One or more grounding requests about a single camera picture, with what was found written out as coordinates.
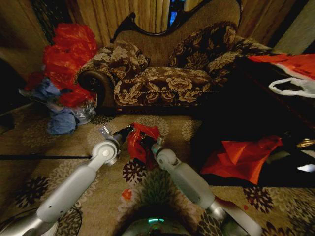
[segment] black table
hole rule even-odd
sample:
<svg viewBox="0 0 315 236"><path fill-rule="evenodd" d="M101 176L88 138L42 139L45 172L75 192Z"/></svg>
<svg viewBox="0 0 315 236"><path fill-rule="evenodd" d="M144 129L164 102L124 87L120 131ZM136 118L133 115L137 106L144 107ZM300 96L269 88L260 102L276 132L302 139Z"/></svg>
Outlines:
<svg viewBox="0 0 315 236"><path fill-rule="evenodd" d="M315 99L282 96L269 90L275 80L290 77L268 63L255 63L238 58L236 69L216 101L209 101L209 115L191 140L191 163L200 170L206 159L221 148L221 140L258 140L262 136L278 135L290 153L288 157L265 163L258 185L315 187L315 173L297 169L315 164L315 158L302 153L296 144L304 138L315 139ZM282 89L292 85L284 84ZM252 185L237 178L203 175L211 185Z"/></svg>

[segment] throw pillow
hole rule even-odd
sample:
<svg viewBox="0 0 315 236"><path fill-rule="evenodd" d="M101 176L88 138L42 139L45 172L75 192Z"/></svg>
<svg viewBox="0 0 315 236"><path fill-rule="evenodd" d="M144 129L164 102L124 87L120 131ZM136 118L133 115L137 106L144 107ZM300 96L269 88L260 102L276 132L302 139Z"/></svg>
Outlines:
<svg viewBox="0 0 315 236"><path fill-rule="evenodd" d="M144 71L150 64L151 59L140 53L137 57L141 72Z"/></svg>
<svg viewBox="0 0 315 236"><path fill-rule="evenodd" d="M168 66L203 69L233 46L236 29L232 22L219 22L194 32L175 47Z"/></svg>
<svg viewBox="0 0 315 236"><path fill-rule="evenodd" d="M114 51L109 65L121 80L133 79L140 73L140 65L137 59L140 53L135 45L117 41L114 44Z"/></svg>

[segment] green light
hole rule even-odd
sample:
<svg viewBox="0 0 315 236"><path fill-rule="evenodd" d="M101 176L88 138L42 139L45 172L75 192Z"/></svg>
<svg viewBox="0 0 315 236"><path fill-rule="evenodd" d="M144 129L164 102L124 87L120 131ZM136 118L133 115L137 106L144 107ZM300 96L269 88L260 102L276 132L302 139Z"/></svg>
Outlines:
<svg viewBox="0 0 315 236"><path fill-rule="evenodd" d="M158 219L150 219L150 220L148 220L149 223L153 223L153 222L157 222L157 221L158 221Z"/></svg>
<svg viewBox="0 0 315 236"><path fill-rule="evenodd" d="M149 223L158 222L158 221L164 222L163 219L150 219L150 220L148 220Z"/></svg>

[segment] window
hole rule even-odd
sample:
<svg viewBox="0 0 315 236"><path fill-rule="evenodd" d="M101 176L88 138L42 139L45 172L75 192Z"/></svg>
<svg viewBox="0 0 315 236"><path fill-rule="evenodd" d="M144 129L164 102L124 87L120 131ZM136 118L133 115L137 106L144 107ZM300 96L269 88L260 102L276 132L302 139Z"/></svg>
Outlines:
<svg viewBox="0 0 315 236"><path fill-rule="evenodd" d="M168 27L170 27L177 15L178 11L184 9L185 0L171 0L169 4L169 13L168 13Z"/></svg>

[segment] sofa armrest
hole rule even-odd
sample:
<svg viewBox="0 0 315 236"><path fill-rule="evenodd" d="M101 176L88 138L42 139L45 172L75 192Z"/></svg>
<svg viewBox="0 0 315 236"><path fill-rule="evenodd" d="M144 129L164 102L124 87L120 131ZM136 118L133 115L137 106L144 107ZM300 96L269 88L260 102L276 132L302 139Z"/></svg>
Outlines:
<svg viewBox="0 0 315 236"><path fill-rule="evenodd" d="M87 91L97 94L96 109L115 108L114 85L109 76L88 70L78 75L78 83Z"/></svg>
<svg viewBox="0 0 315 236"><path fill-rule="evenodd" d="M75 83L79 83L87 91L97 94L96 109L115 107L113 91L117 78L109 66L112 53L113 48L100 48L96 55L75 75Z"/></svg>
<svg viewBox="0 0 315 236"><path fill-rule="evenodd" d="M281 53L275 51L273 48L260 44L251 38L242 38L239 36L235 37L231 51L237 52L240 56L247 57L253 55L275 55Z"/></svg>
<svg viewBox="0 0 315 236"><path fill-rule="evenodd" d="M224 83L231 77L231 72L235 69L234 61L236 58L253 55L276 55L280 53L253 39L236 36L231 49L209 62L204 70L212 78L215 85L223 87Z"/></svg>

